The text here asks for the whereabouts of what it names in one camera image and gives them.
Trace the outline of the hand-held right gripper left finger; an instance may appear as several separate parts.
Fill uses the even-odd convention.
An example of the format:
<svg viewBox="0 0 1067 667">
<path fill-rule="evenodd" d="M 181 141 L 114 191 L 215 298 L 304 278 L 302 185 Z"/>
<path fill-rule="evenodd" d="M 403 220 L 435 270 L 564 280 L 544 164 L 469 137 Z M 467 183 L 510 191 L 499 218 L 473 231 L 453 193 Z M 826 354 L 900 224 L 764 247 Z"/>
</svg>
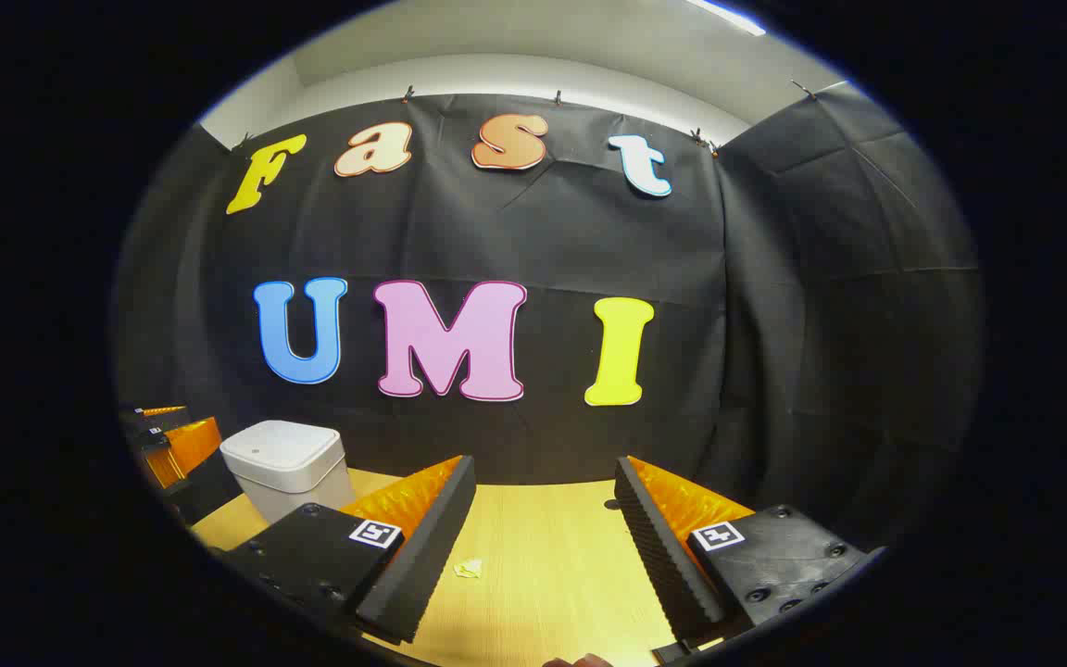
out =
<svg viewBox="0 0 1067 667">
<path fill-rule="evenodd" d="M 410 644 L 475 490 L 474 458 L 455 456 L 339 510 L 302 504 L 223 560 L 327 632 Z"/>
</svg>

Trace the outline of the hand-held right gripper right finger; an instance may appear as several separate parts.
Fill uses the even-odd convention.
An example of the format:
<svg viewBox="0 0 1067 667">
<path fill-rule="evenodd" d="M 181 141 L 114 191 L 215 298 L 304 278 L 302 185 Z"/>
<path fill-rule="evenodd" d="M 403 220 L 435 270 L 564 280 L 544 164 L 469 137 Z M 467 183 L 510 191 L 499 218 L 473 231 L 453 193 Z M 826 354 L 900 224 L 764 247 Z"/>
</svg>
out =
<svg viewBox="0 0 1067 667">
<path fill-rule="evenodd" d="M 614 491 L 678 649 L 770 623 L 871 557 L 792 504 L 750 510 L 632 456 Z"/>
</svg>

